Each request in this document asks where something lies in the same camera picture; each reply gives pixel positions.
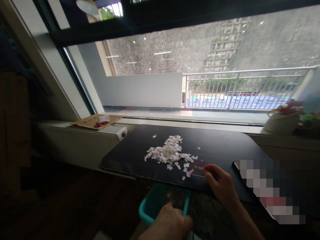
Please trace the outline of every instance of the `fence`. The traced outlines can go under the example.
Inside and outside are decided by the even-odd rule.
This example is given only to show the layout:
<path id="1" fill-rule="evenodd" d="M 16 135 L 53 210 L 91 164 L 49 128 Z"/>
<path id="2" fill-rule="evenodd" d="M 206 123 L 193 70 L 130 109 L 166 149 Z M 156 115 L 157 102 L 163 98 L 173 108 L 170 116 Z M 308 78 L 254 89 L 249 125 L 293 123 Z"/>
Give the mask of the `fence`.
<path id="1" fill-rule="evenodd" d="M 274 109 L 292 98 L 308 71 L 316 68 L 299 67 L 184 74 L 186 76 L 185 107 Z"/>

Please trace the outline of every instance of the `white heater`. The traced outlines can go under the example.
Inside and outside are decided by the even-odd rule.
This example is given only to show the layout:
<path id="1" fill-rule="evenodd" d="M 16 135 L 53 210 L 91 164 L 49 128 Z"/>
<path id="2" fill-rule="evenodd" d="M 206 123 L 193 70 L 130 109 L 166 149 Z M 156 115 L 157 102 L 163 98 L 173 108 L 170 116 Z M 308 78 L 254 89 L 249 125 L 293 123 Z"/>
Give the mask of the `white heater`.
<path id="1" fill-rule="evenodd" d="M 99 169 L 100 160 L 128 134 L 126 127 L 112 125 L 99 131 L 63 121 L 43 121 L 34 123 L 33 126 L 36 127 L 36 135 L 41 137 L 40 140 L 51 157 L 65 163 L 107 173 L 111 172 Z"/>

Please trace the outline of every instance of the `red scissors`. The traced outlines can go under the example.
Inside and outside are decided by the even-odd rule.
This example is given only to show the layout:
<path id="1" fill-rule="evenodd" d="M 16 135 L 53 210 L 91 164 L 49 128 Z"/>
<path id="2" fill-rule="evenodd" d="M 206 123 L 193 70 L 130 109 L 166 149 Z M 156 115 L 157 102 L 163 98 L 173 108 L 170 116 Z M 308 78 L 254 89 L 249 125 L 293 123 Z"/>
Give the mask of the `red scissors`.
<path id="1" fill-rule="evenodd" d="M 94 125 L 94 127 L 101 127 L 102 125 L 106 125 L 108 124 L 109 122 L 96 122 L 97 124 Z"/>

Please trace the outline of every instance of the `trash bin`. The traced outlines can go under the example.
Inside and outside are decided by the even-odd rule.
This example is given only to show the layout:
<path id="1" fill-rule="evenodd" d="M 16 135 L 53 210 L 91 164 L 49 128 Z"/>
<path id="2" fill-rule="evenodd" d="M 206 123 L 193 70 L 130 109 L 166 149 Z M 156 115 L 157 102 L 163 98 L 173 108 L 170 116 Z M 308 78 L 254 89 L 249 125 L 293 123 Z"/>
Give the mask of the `trash bin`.
<path id="1" fill-rule="evenodd" d="M 150 227 L 161 208 L 168 202 L 172 202 L 175 208 L 188 213 L 191 191 L 169 186 L 162 183 L 155 183 L 139 207 L 139 216 L 144 223 Z"/>

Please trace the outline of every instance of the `shredded paper pile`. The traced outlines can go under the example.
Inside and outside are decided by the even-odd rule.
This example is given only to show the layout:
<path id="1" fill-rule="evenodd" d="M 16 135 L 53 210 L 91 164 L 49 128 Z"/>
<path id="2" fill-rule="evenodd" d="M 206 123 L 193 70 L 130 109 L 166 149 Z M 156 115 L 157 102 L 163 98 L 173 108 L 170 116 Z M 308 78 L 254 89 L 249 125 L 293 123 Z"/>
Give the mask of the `shredded paper pile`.
<path id="1" fill-rule="evenodd" d="M 158 161 L 158 163 L 168 163 L 167 169 L 172 170 L 174 166 L 176 166 L 179 170 L 181 170 L 181 166 L 179 165 L 179 161 L 182 160 L 182 158 L 186 161 L 186 163 L 183 164 L 183 171 L 186 173 L 187 177 L 191 177 L 191 173 L 193 172 L 193 169 L 188 171 L 188 168 L 190 166 L 190 163 L 193 163 L 194 160 L 198 159 L 198 156 L 191 156 L 191 154 L 187 153 L 181 153 L 182 147 L 179 145 L 182 143 L 182 138 L 177 136 L 169 136 L 168 139 L 166 139 L 165 145 L 163 147 L 151 147 L 147 151 L 147 155 L 144 157 L 144 161 L 147 161 L 147 158 L 155 159 Z"/>

